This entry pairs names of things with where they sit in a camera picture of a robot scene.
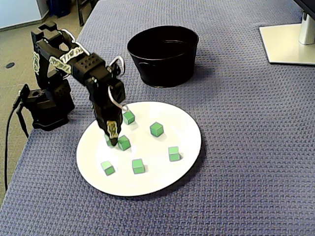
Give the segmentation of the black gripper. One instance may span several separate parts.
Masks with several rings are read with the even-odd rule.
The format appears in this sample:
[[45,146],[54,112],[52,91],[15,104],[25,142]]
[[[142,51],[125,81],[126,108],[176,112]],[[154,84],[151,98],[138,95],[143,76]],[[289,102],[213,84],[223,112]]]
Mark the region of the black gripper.
[[125,98],[125,87],[121,80],[111,73],[87,75],[85,86],[89,91],[89,99],[94,105],[99,127],[109,138],[112,146],[118,142],[123,122],[122,109],[115,105],[111,98],[120,104]]

